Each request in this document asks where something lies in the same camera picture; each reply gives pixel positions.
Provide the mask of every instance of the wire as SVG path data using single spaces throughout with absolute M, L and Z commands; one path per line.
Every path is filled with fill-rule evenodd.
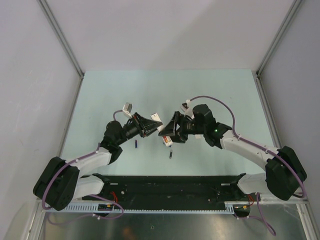
M 73 223 L 73 222 L 75 222 L 75 221 L 77 221 L 77 220 L 79 220 L 79 219 L 86 218 L 86 217 L 96 217 L 98 220 L 99 220 L 99 219 L 111 220 L 111 219 L 120 218 L 120 217 L 125 213 L 125 210 L 123 209 L 123 207 L 122 207 L 120 204 L 118 204 L 118 203 L 116 203 L 116 202 L 114 202 L 114 201 L 111 201 L 111 200 L 108 200 L 108 199 L 105 199 L 105 198 L 103 198 L 103 197 L 100 197 L 100 196 L 97 196 L 97 195 L 93 195 L 93 194 L 91 194 L 91 195 L 89 195 L 89 196 L 116 205 L 117 207 L 120 208 L 121 213 L 120 213 L 119 215 L 113 216 L 113 217 L 105 217 L 105 216 L 100 216 L 100 215 L 95 214 L 95 213 L 88 213 L 88 214 L 84 214 L 84 215 L 78 216 L 78 217 L 76 217 L 76 218 L 74 218 L 74 219 L 71 219 L 71 220 L 69 220 L 69 221 L 64 221 L 64 222 L 52 222 L 52 221 L 50 220 L 50 214 L 51 214 L 52 212 L 49 212 L 49 214 L 48 214 L 48 216 L 47 216 L 48 222 L 49 222 L 50 224 L 52 224 L 52 225 L 58 226 L 58 225 L 70 224 L 70 223 Z
M 277 233 L 276 233 L 276 230 L 266 221 L 265 217 L 264 217 L 264 214 L 261 210 L 261 206 L 260 206 L 260 203 L 259 203 L 259 198 L 260 198 L 260 193 L 257 192 L 256 194 L 256 205 L 258 207 L 258 210 L 259 210 L 259 213 L 261 215 L 261 217 L 258 217 L 258 216 L 237 216 L 236 213 L 234 213 L 234 216 L 236 217 L 236 219 L 243 219 L 243 220 L 246 220 L 246 219 L 256 219 L 256 220 L 259 220 L 261 222 L 264 223 L 264 225 L 266 226 L 266 228 L 268 229 L 268 231 L 273 235 L 273 236 L 276 236 Z
M 77 160 L 78 160 L 78 161 L 81 161 L 81 160 L 83 160 L 83 159 L 85 159 L 85 158 L 87 158 L 87 157 L 90 157 L 90 156 L 96 154 L 96 151 L 98 151 L 99 148 L 100 148 L 100 143 L 98 144 L 98 147 L 96 148 L 95 151 L 93 151 L 93 152 L 91 152 L 91 153 L 88 153 L 87 155 L 78 157 L 77 159 L 74 159 L 74 160 L 72 160 L 72 161 L 67 162 L 66 164 L 64 164 L 64 165 L 55 173 L 55 175 L 51 178 L 49 184 L 47 185 L 47 187 L 46 187 L 46 189 L 45 189 L 45 191 L 44 191 L 44 193 L 43 193 L 43 196 L 42 196 L 41 205 L 42 205 L 42 208 L 43 208 L 44 210 L 49 210 L 49 209 L 51 209 L 51 207 L 47 207 L 47 206 L 46 206 L 46 198 L 47 198 L 47 195 L 48 195 L 48 192 L 49 192 L 51 186 L 53 185 L 53 183 L 55 182 L 55 180 L 57 179 L 57 177 L 59 176 L 59 174 L 62 173 L 62 171 L 65 170 L 65 169 L 66 169 L 68 166 L 70 166 L 71 164 L 76 163 Z
M 252 203 L 250 203 L 249 206 L 252 206 L 255 203 L 255 200 L 251 195 L 248 195 L 248 196 L 249 196 L 249 200 L 251 200 L 250 202 L 252 202 Z
M 122 112 L 122 109 L 115 111 L 115 112 L 113 113 L 113 120 L 117 121 L 117 119 L 116 119 L 116 114 L 117 114 L 117 113 L 121 113 L 121 112 Z
M 284 165 L 289 169 L 289 171 L 290 171 L 290 172 L 292 173 L 292 175 L 295 177 L 295 179 L 297 180 L 297 182 L 299 183 L 299 185 L 300 185 L 300 187 L 301 187 L 301 189 L 302 189 L 302 195 L 296 195 L 296 194 L 294 194 L 294 196 L 297 197 L 297 198 L 305 198 L 305 197 L 307 196 L 307 191 L 306 191 L 306 189 L 305 189 L 305 186 L 304 186 L 303 182 L 301 181 L 301 179 L 299 178 L 299 176 L 297 175 L 297 173 L 293 170 L 293 168 L 292 168 L 282 157 L 278 156 L 278 155 L 277 155 L 276 153 L 274 153 L 273 151 L 270 151 L 269 149 L 267 149 L 267 148 L 265 148 L 265 147 L 263 147 L 263 146 L 255 143 L 255 142 L 252 142 L 252 141 L 247 140 L 247 139 L 245 139 L 245 138 L 243 138 L 243 137 L 240 137 L 240 136 L 236 133 L 236 118 L 235 118 L 235 115 L 234 115 L 234 113 L 232 112 L 231 108 L 228 107 L 228 105 L 226 105 L 223 101 L 221 101 L 221 100 L 219 100 L 219 99 L 217 99 L 217 98 L 214 98 L 214 97 L 212 97 L 212 96 L 207 96 L 207 95 L 200 95 L 200 96 L 193 97 L 193 98 L 190 99 L 190 102 L 192 102 L 193 100 L 196 100 L 196 99 L 200 99 L 200 98 L 211 99 L 211 100 L 214 100 L 214 101 L 222 104 L 222 105 L 229 111 L 229 113 L 230 113 L 231 116 L 232 116 L 232 133 L 233 133 L 233 135 L 234 135 L 237 139 L 239 139 L 239 140 L 241 140 L 241 141 L 243 141 L 243 142 L 245 142 L 245 143 L 247 143 L 247 144 L 250 144 L 250 145 L 252 145 L 252 146 L 254 146 L 254 147 L 256 147 L 256 148 L 258 148 L 258 149 L 260 149 L 260 150 L 262 150 L 262 151 L 264 151 L 264 152 L 266 152 L 266 153 L 269 153 L 269 154 L 271 154 L 272 156 L 274 156 L 274 157 L 276 157 L 277 159 L 279 159 L 280 162 L 281 162 L 282 164 L 284 164 Z M 257 220 L 260 220 L 260 221 L 262 220 L 263 223 L 265 224 L 266 228 L 269 230 L 269 232 L 270 232 L 273 236 L 275 236 L 275 235 L 276 235 L 276 231 L 275 231 L 274 228 L 266 221 L 266 219 L 265 219 L 265 217 L 264 217 L 264 215 L 263 215 L 263 212 L 262 212 L 262 210 L 261 210 L 261 207 L 260 207 L 260 204 L 259 204 L 259 199 L 258 199 L 258 198 L 260 197 L 260 193 L 257 193 L 256 196 L 257 196 L 257 201 L 256 201 L 256 203 L 257 203 L 257 206 L 258 206 L 258 209 L 259 209 L 261 218 L 259 218 L 259 217 L 257 217 L 257 216 L 249 216 L 249 218 L 251 218 L 251 219 L 257 219 Z
M 67 162 L 66 164 L 64 164 L 64 165 L 55 173 L 55 175 L 52 177 L 52 179 L 50 180 L 49 184 L 47 185 L 47 187 L 46 187 L 46 189 L 45 189 L 45 191 L 44 191 L 44 193 L 43 193 L 43 196 L 42 196 L 41 205 L 42 205 L 42 208 L 43 208 L 44 210 L 49 210 L 49 209 L 52 208 L 52 207 L 50 207 L 50 206 L 49 206 L 49 207 L 46 206 L 46 198 L 47 198 L 47 195 L 48 195 L 48 192 L 49 192 L 51 186 L 53 185 L 53 183 L 55 182 L 55 180 L 57 179 L 57 177 L 59 176 L 59 174 L 60 174 L 64 169 L 66 169 L 68 166 L 70 166 L 71 164 L 74 164 L 74 163 L 76 163 L 76 162 L 78 162 L 78 161 L 81 161 L 81 160 L 87 158 L 87 157 L 90 157 L 90 156 L 92 156 L 92 155 L 95 155 L 95 154 L 97 153 L 97 151 L 99 150 L 99 148 L 100 148 L 100 143 L 98 144 L 98 147 L 96 148 L 95 151 L 93 151 L 93 152 L 91 152 L 91 153 L 88 153 L 88 154 L 86 154 L 86 155 L 84 155 L 84 156 L 78 157 L 77 159 L 74 159 L 74 160 L 72 160 L 72 161 Z M 97 195 L 94 195 L 94 194 L 91 194 L 91 195 L 89 195 L 89 196 L 90 196 L 90 197 L 93 197 L 93 198 L 96 198 L 96 199 L 100 199 L 100 200 L 106 201 L 106 202 L 108 202 L 108 203 L 112 203 L 112 204 L 118 206 L 118 207 L 121 209 L 121 213 L 120 213 L 119 215 L 117 215 L 117 216 L 114 216 L 114 217 L 98 216 L 98 219 L 117 219 L 117 218 L 120 218 L 120 217 L 125 213 L 123 207 L 122 207 L 120 204 L 118 204 L 118 198 L 117 198 L 117 196 L 116 196 L 115 193 L 114 193 L 114 197 L 115 197 L 115 199 L 116 199 L 116 202 L 111 201 L 111 200 L 108 200 L 108 199 L 105 199 L 105 198 L 103 198 L 103 197 L 101 197 L 101 196 L 97 196 Z M 62 224 L 68 224 L 68 223 L 74 222 L 74 221 L 76 221 L 76 220 L 78 220 L 78 219 L 81 219 L 81 218 L 84 218 L 84 217 L 88 217 L 88 216 L 92 216 L 92 214 L 85 214 L 85 215 L 82 215 L 82 216 L 80 216 L 80 217 L 77 217 L 77 218 L 75 218 L 75 219 L 73 219 L 73 220 L 71 220 L 71 221 L 67 221 L 67 222 L 63 222 L 63 223 L 54 223 L 54 222 L 51 222 L 50 219 L 49 219 L 49 217 L 48 217 L 48 221 L 49 221 L 49 223 L 51 223 L 51 224 L 53 224 L 53 225 L 62 225 Z
M 234 135 L 237 139 L 239 139 L 239 140 L 241 140 L 241 141 L 243 141 L 243 142 L 245 142 L 245 143 L 247 143 L 247 144 L 250 144 L 250 145 L 252 145 L 252 146 L 254 146 L 254 147 L 256 147 L 256 148 L 258 148 L 258 149 L 260 149 L 260 150 L 262 150 L 262 151 L 264 151 L 264 152 L 266 152 L 266 153 L 268 153 L 268 154 L 271 154 L 272 156 L 276 157 L 277 159 L 279 159 L 280 162 L 289 169 L 289 171 L 290 171 L 290 172 L 292 173 L 292 175 L 295 177 L 295 179 L 296 179 L 297 182 L 299 183 L 299 186 L 300 186 L 301 189 L 302 189 L 302 195 L 296 195 L 296 194 L 295 194 L 295 197 L 297 197 L 297 198 L 305 198 L 305 197 L 307 196 L 307 191 L 306 191 L 306 188 L 305 188 L 303 182 L 301 181 L 301 179 L 299 178 L 299 176 L 297 175 L 297 173 L 293 170 L 293 168 L 292 168 L 282 157 L 280 157 L 279 155 L 277 155 L 277 154 L 274 153 L 273 151 L 270 151 L 269 149 L 265 148 L 264 146 L 261 146 L 261 145 L 255 143 L 255 142 L 250 141 L 250 140 L 247 140 L 247 139 L 239 136 L 239 135 L 236 133 L 236 129 L 235 129 L 235 126 L 236 126 L 236 118 L 235 118 L 235 115 L 234 115 L 234 113 L 232 112 L 232 110 L 231 110 L 230 107 L 228 107 L 223 101 L 221 101 L 221 100 L 219 100 L 219 99 L 217 99 L 217 98 L 214 98 L 214 97 L 212 97 L 212 96 L 206 96 L 206 95 L 196 96 L 196 97 L 194 97 L 194 98 L 191 98 L 190 101 L 193 101 L 193 100 L 196 100 L 196 99 L 200 99 L 200 98 L 211 99 L 211 100 L 214 100 L 214 101 L 222 104 L 223 106 L 225 106 L 225 108 L 228 109 L 228 111 L 230 112 L 230 114 L 231 114 L 231 116 L 232 116 L 232 133 L 233 133 L 233 135 Z

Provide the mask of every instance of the purple cable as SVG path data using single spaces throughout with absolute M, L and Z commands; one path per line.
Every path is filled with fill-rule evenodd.
M 98 219 L 111 220 L 111 219 L 120 218 L 120 217 L 125 213 L 124 208 L 123 208 L 120 204 L 118 204 L 117 202 L 114 202 L 114 201 L 111 201 L 111 200 L 108 200 L 108 199 L 105 199 L 105 198 L 103 198 L 103 197 L 100 197 L 100 196 L 97 196 L 97 195 L 93 195 L 93 194 L 91 194 L 91 195 L 89 195 L 89 196 L 90 196 L 90 197 L 94 197 L 94 198 L 96 198 L 96 199 L 103 200 L 103 201 L 108 202 L 108 203 L 111 203 L 111 204 L 113 204 L 113 205 L 116 205 L 117 207 L 120 208 L 121 213 L 120 213 L 119 215 L 113 216 L 113 217 L 105 217 L 105 216 L 96 215 L 96 214 L 94 214 L 94 213 L 88 213 L 88 214 L 84 214 L 84 215 L 78 216 L 78 217 L 76 217 L 76 218 L 74 218 L 74 219 L 71 219 L 71 220 L 69 220 L 69 221 L 65 221 L 65 222 L 52 222 L 52 221 L 50 220 L 50 214 L 51 214 L 51 212 L 50 212 L 49 215 L 47 216 L 48 222 L 49 222 L 50 224 L 52 224 L 52 225 L 59 226 L 59 225 L 70 224 L 70 223 L 73 223 L 73 222 L 75 222 L 75 221 L 77 221 L 77 220 L 79 220 L 79 219 L 86 218 L 86 217 L 96 217 L 96 218 L 98 218 Z
M 243 138 L 243 137 L 240 137 L 240 136 L 236 133 L 236 128 L 235 128 L 235 126 L 236 126 L 236 118 L 235 118 L 235 115 L 234 115 L 234 113 L 232 112 L 232 110 L 231 110 L 230 107 L 228 107 L 223 101 L 221 101 L 221 100 L 219 100 L 219 99 L 217 99 L 217 98 L 214 98 L 214 97 L 212 97 L 212 96 L 207 96 L 207 95 L 201 95 L 201 96 L 193 97 L 193 98 L 190 99 L 190 101 L 193 101 L 193 100 L 196 100 L 196 99 L 200 99 L 200 98 L 206 98 L 206 99 L 214 100 L 214 101 L 222 104 L 226 109 L 228 109 L 228 111 L 230 112 L 230 114 L 231 114 L 231 116 L 232 116 L 232 133 L 233 133 L 233 135 L 234 135 L 237 139 L 239 139 L 239 140 L 241 140 L 241 141 L 243 141 L 243 142 L 245 142 L 245 143 L 247 143 L 247 144 L 250 144 L 250 145 L 252 145 L 252 146 L 254 146 L 254 147 L 256 147 L 256 148 L 258 148 L 258 149 L 260 149 L 260 150 L 262 150 L 262 151 L 265 151 L 265 152 L 267 152 L 268 154 L 271 154 L 272 156 L 274 156 L 274 157 L 276 157 L 277 159 L 279 159 L 280 162 L 282 162 L 282 163 L 289 169 L 289 171 L 290 171 L 290 172 L 292 173 L 292 175 L 295 177 L 295 179 L 297 180 L 297 182 L 299 183 L 299 185 L 300 185 L 300 187 L 301 187 L 301 189 L 302 189 L 302 195 L 301 195 L 301 196 L 300 196 L 300 195 L 296 195 L 296 194 L 294 194 L 294 196 L 297 197 L 297 198 L 305 198 L 305 197 L 307 196 L 307 191 L 306 191 L 306 188 L 305 188 L 303 182 L 300 180 L 299 176 L 296 174 L 296 172 L 293 170 L 293 168 L 292 168 L 282 157 L 278 156 L 277 154 L 275 154 L 274 152 L 268 150 L 267 148 L 265 148 L 265 147 L 263 147 L 263 146 L 261 146 L 261 145 L 259 145 L 259 144 L 256 144 L 255 142 L 252 142 L 252 141 L 247 140 L 247 139 L 245 139 L 245 138 Z M 261 218 L 260 218 L 260 217 L 257 217 L 257 216 L 249 216 L 249 218 L 251 218 L 251 219 L 257 219 L 257 220 L 259 220 L 259 221 L 262 221 L 262 222 L 265 224 L 266 228 L 269 230 L 269 232 L 270 232 L 273 236 L 275 236 L 275 235 L 276 235 L 276 231 L 275 231 L 274 228 L 266 221 L 265 216 L 263 215 L 263 212 L 262 212 L 262 210 L 261 210 L 261 207 L 260 207 L 260 204 L 259 204 L 259 200 L 258 200 L 258 198 L 260 197 L 260 193 L 257 193 L 256 197 L 257 197 L 257 202 L 256 202 L 256 204 L 257 204 L 258 210 L 259 210 L 259 212 L 260 212 Z
M 98 147 L 97 147 L 97 149 L 96 149 L 95 151 L 93 151 L 93 152 L 91 152 L 91 153 L 88 153 L 87 155 L 78 157 L 77 159 L 74 159 L 74 160 L 72 160 L 72 161 L 67 162 L 65 165 L 63 165 L 63 166 L 55 173 L 55 175 L 54 175 L 54 176 L 52 177 L 52 179 L 50 180 L 50 182 L 49 182 L 48 186 L 46 187 L 46 189 L 45 189 L 45 191 L 44 191 L 44 193 L 43 193 L 43 196 L 42 196 L 41 205 L 42 205 L 42 208 L 43 208 L 44 210 L 49 210 L 49 209 L 51 209 L 51 207 L 47 207 L 47 206 L 46 206 L 46 198 L 47 198 L 48 192 L 49 192 L 52 184 L 54 184 L 54 181 L 57 179 L 57 177 L 59 176 L 59 174 L 62 173 L 62 171 L 65 170 L 69 165 L 74 164 L 77 160 L 80 161 L 80 160 L 82 160 L 82 159 L 85 159 L 85 158 L 87 158 L 87 157 L 90 157 L 90 156 L 96 154 L 96 151 L 98 151 L 99 148 L 100 148 L 100 143 L 98 144 Z
M 113 113 L 113 120 L 117 121 L 117 119 L 116 119 L 116 114 L 121 113 L 121 112 L 122 112 L 122 109 L 115 111 L 115 112 Z
M 258 210 L 259 210 L 259 213 L 261 215 L 261 217 L 258 217 L 258 216 L 243 216 L 243 217 L 239 217 L 237 216 L 236 213 L 234 213 L 234 216 L 237 218 L 237 219 L 243 219 L 243 220 L 246 220 L 246 219 L 256 219 L 256 220 L 259 220 L 261 222 L 264 223 L 264 225 L 266 226 L 266 228 L 268 229 L 268 231 L 273 235 L 273 236 L 276 236 L 277 233 L 276 233 L 276 230 L 267 222 L 265 216 L 263 215 L 262 213 L 262 210 L 261 210 L 261 206 L 260 206 L 260 203 L 259 203 L 259 200 L 260 199 L 260 193 L 257 192 L 256 193 L 256 205 L 258 207 Z
M 295 195 L 295 197 L 297 197 L 297 198 L 305 198 L 305 197 L 307 196 L 307 191 L 306 191 L 306 188 L 305 188 L 303 182 L 300 180 L 299 176 L 296 174 L 296 172 L 293 170 L 293 168 L 292 168 L 282 157 L 280 157 L 280 156 L 278 156 L 277 154 L 275 154 L 274 152 L 268 150 L 268 149 L 265 148 L 264 146 L 261 146 L 261 145 L 259 145 L 259 144 L 256 144 L 255 142 L 252 142 L 252 141 L 250 141 L 250 140 L 247 140 L 247 139 L 245 139 L 245 138 L 243 138 L 243 137 L 239 137 L 239 135 L 236 133 L 236 129 L 235 129 L 236 118 L 235 118 L 234 113 L 233 113 L 232 110 L 230 109 L 230 107 L 228 107 L 223 101 L 220 101 L 219 99 L 214 98 L 214 97 L 212 97 L 212 96 L 206 96 L 206 95 L 196 96 L 196 97 L 194 97 L 194 98 L 191 98 L 190 101 L 193 101 L 193 100 L 199 99 L 199 98 L 212 99 L 212 100 L 214 100 L 214 101 L 222 104 L 223 106 L 225 106 L 225 107 L 228 109 L 228 111 L 230 112 L 231 116 L 232 116 L 232 133 L 233 133 L 233 135 L 234 135 L 237 139 L 239 139 L 239 140 L 241 140 L 241 141 L 243 141 L 243 142 L 245 142 L 245 143 L 247 143 L 247 144 L 250 144 L 250 145 L 252 145 L 252 146 L 254 146 L 254 147 L 256 147 L 256 148 L 258 148 L 258 149 L 260 149 L 260 150 L 262 150 L 262 151 L 264 151 L 264 152 L 266 151 L 268 154 L 271 154 L 272 156 L 274 156 L 274 157 L 276 157 L 277 159 L 279 159 L 280 162 L 289 169 L 289 171 L 292 173 L 292 175 L 295 177 L 295 179 L 296 179 L 297 182 L 299 183 L 300 188 L 302 189 L 302 195 L 301 195 L 301 196 Z

